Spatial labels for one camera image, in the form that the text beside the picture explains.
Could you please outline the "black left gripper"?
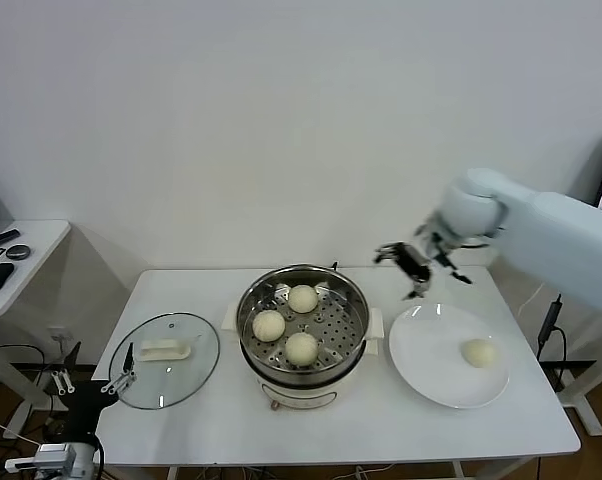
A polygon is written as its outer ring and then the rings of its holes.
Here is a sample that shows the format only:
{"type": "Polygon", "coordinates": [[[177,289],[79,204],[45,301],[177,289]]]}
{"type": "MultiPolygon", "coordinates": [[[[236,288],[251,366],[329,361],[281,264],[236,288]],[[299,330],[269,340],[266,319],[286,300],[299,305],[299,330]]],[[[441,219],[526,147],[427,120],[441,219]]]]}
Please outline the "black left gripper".
{"type": "Polygon", "coordinates": [[[67,408],[67,416],[61,440],[92,440],[96,433],[101,412],[116,403],[116,394],[122,394],[136,380],[134,372],[133,344],[128,345],[122,371],[107,383],[77,383],[74,386],[71,373],[81,348],[77,342],[63,362],[51,371],[57,394],[67,408]]]}

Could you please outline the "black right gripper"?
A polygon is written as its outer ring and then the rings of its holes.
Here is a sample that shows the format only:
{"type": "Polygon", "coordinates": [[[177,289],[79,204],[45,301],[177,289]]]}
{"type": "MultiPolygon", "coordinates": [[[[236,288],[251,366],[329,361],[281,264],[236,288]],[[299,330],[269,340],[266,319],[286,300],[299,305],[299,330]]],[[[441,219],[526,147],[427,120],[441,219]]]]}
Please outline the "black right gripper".
{"type": "Polygon", "coordinates": [[[424,298],[429,290],[431,270],[429,260],[424,257],[415,247],[402,242],[392,242],[381,245],[375,250],[374,264],[384,260],[394,261],[413,282],[410,291],[403,300],[424,298]]]}

